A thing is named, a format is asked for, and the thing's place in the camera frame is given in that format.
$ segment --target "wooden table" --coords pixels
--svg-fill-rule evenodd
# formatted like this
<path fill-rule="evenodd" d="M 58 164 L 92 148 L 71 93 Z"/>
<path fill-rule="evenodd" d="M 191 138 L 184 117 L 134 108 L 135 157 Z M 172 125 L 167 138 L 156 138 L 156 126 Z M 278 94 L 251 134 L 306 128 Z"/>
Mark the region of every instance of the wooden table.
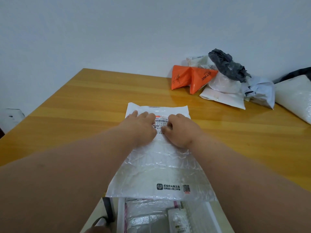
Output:
<path fill-rule="evenodd" d="M 170 89 L 170 78 L 83 69 L 0 139 L 0 165 L 117 125 L 127 104 L 189 107 L 202 129 L 311 191 L 311 126 L 283 107 L 246 110 Z"/>

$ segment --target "hand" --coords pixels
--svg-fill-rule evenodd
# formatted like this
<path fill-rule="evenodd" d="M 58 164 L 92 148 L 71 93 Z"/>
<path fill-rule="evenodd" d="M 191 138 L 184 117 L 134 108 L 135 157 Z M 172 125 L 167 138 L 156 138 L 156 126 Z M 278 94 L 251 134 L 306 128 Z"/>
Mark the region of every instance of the hand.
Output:
<path fill-rule="evenodd" d="M 125 130 L 126 134 L 133 136 L 135 146 L 144 146 L 149 144 L 156 136 L 156 129 L 153 128 L 156 116 L 148 112 L 144 112 L 137 116 L 138 112 L 135 110 L 132 114 L 124 119 L 119 127 Z"/>
<path fill-rule="evenodd" d="M 174 145 L 187 149 L 197 137 L 205 134 L 199 125 L 182 114 L 171 114 L 167 126 L 161 130 Z"/>

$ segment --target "forearm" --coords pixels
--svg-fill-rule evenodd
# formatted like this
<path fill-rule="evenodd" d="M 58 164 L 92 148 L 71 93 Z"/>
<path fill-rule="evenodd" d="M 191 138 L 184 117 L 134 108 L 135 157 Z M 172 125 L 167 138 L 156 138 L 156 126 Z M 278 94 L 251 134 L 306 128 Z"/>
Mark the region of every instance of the forearm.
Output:
<path fill-rule="evenodd" d="M 304 232 L 311 195 L 265 166 L 205 136 L 190 146 L 236 232 Z"/>
<path fill-rule="evenodd" d="M 79 232 L 134 146 L 115 127 L 1 167 L 1 228 Z"/>

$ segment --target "orange mailer bag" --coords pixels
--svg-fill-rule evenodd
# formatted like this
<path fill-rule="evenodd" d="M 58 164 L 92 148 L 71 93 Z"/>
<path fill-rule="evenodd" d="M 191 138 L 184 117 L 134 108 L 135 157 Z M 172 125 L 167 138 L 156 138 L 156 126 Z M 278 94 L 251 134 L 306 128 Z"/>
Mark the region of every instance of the orange mailer bag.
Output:
<path fill-rule="evenodd" d="M 217 73 L 218 70 L 174 65 L 171 89 L 173 90 L 189 85 L 190 94 L 194 94 L 214 78 Z"/>

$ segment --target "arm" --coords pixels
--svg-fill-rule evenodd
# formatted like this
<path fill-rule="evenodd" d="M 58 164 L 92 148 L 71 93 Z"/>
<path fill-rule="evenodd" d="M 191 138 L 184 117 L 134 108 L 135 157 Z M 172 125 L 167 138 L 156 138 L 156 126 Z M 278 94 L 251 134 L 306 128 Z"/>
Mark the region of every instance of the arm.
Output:
<path fill-rule="evenodd" d="M 0 167 L 3 232 L 79 232 L 118 168 L 153 140 L 154 114 L 137 111 L 120 125 Z"/>
<path fill-rule="evenodd" d="M 235 232 L 310 232 L 311 193 L 205 134 L 181 114 L 162 127 L 204 170 Z"/>

